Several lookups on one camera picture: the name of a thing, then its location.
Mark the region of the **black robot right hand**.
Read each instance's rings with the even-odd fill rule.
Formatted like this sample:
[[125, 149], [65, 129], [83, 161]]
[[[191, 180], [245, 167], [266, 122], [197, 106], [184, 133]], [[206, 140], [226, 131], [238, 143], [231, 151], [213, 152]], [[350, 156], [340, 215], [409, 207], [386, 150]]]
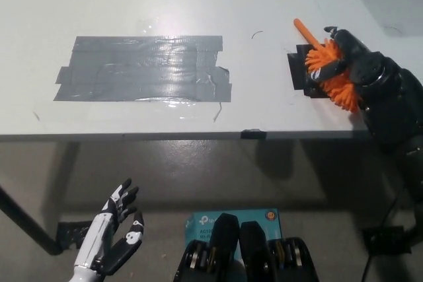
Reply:
[[359, 112], [369, 133], [388, 151], [422, 140], [422, 84], [351, 32], [325, 27], [330, 38], [305, 58], [308, 85], [318, 85], [339, 107]]

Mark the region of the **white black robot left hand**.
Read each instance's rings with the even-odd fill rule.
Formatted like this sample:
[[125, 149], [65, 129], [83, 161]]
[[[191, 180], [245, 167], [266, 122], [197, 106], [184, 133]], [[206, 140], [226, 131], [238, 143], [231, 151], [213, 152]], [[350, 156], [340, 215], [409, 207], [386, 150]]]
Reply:
[[[139, 188], [130, 188], [132, 180], [121, 183], [94, 217], [73, 265], [71, 281], [104, 281], [114, 275], [142, 244], [145, 222], [142, 212], [133, 206]], [[120, 224], [133, 215], [129, 231], [113, 242]]]

